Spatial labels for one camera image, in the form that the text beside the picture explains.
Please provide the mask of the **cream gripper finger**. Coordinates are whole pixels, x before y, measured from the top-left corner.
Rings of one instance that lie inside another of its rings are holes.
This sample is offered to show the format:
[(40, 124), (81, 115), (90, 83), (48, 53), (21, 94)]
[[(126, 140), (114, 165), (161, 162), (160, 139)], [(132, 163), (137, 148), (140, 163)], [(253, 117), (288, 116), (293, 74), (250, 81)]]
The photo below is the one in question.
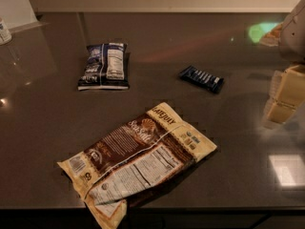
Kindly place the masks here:
[(275, 71), (263, 112), (263, 126), (274, 129), (286, 123), (304, 102), (305, 66), (292, 64), (283, 72)]

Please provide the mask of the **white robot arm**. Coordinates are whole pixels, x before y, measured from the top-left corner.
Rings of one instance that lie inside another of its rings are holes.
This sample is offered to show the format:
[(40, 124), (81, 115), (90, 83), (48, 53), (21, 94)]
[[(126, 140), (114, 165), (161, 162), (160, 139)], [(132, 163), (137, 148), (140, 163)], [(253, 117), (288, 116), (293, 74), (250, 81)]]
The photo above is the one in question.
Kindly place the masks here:
[(283, 72), (274, 72), (264, 108), (263, 125), (274, 129), (287, 122), (305, 102), (305, 0), (300, 0), (259, 43), (278, 46), (281, 57), (290, 62)]

